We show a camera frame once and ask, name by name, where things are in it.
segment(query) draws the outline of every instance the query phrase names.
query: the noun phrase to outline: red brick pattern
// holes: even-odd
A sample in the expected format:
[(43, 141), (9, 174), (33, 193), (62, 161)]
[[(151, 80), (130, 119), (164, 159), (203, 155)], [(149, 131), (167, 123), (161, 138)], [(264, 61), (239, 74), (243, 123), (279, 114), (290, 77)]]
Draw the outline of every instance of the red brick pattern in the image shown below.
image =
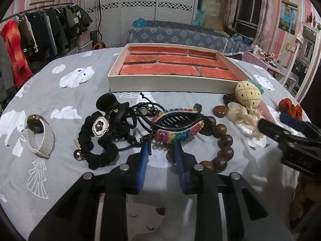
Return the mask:
[(124, 65), (119, 75), (201, 76), (193, 66), (161, 63)]
[(177, 55), (158, 55), (158, 61), (162, 63), (184, 63), (188, 65), (206, 66), (206, 67), (217, 67), (224, 70), (227, 68), (216, 60), (210, 60), (198, 57), (186, 57)]
[(216, 59), (216, 53), (212, 52), (202, 52), (202, 51), (197, 51), (197, 50), (189, 50), (188, 52), (189, 56), (194, 56), (194, 57), (202, 57), (202, 58), (209, 58), (209, 59)]
[(229, 70), (213, 69), (207, 67), (200, 67), (201, 72), (207, 78), (217, 78), (224, 80), (238, 81), (237, 77)]
[(128, 55), (124, 64), (155, 63), (156, 60), (155, 55)]
[(154, 46), (129, 49), (119, 75), (183, 75), (238, 81), (213, 52)]

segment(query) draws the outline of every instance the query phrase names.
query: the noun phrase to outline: black scrunchie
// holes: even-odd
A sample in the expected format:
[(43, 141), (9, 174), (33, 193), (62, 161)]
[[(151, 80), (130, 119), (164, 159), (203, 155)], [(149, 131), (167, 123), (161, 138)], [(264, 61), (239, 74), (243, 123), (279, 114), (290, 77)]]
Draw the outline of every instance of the black scrunchie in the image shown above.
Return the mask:
[(100, 116), (103, 115), (99, 111), (93, 113), (91, 116), (88, 116), (85, 119), (85, 123), (81, 127), (78, 135), (81, 154), (88, 162), (88, 167), (92, 170), (107, 166), (116, 159), (119, 152), (117, 146), (112, 143), (111, 138), (109, 137), (108, 133), (106, 133), (98, 140), (98, 144), (104, 148), (103, 153), (100, 155), (91, 153), (92, 149), (94, 148), (94, 144), (91, 141), (91, 138), (94, 136), (94, 133), (92, 132), (92, 125)]

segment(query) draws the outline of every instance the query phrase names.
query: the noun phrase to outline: red jacket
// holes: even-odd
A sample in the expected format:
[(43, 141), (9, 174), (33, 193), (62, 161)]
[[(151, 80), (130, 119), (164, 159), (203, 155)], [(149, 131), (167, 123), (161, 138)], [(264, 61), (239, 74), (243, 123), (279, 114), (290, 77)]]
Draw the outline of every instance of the red jacket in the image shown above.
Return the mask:
[(1, 30), (5, 47), (9, 53), (12, 76), (16, 88), (21, 88), (23, 84), (33, 75), (29, 69), (27, 60), (20, 46), (20, 33), (18, 25), (14, 20), (8, 20)]

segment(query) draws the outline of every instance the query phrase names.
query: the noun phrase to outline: orange scrunchie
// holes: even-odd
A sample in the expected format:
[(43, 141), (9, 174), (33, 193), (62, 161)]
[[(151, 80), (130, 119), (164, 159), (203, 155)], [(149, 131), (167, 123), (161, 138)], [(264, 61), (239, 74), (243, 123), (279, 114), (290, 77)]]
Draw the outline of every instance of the orange scrunchie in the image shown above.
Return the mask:
[(302, 120), (303, 109), (300, 105), (294, 106), (289, 98), (285, 98), (279, 103), (279, 110), (289, 114), (291, 117)]

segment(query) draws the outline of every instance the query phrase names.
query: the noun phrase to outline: white box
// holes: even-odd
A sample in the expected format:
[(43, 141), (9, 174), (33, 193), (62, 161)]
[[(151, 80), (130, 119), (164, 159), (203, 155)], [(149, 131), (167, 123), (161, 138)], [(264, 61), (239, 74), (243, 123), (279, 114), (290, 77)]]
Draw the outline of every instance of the white box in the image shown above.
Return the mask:
[[(214, 52), (216, 53), (216, 58), (221, 60), (239, 81), (180, 75), (119, 75), (126, 57), (130, 54), (130, 48), (134, 46), (172, 47)], [(127, 44), (108, 74), (111, 92), (209, 92), (234, 94), (236, 85), (240, 81), (247, 79), (249, 77), (237, 65), (218, 51), (193, 46), (157, 43)]]

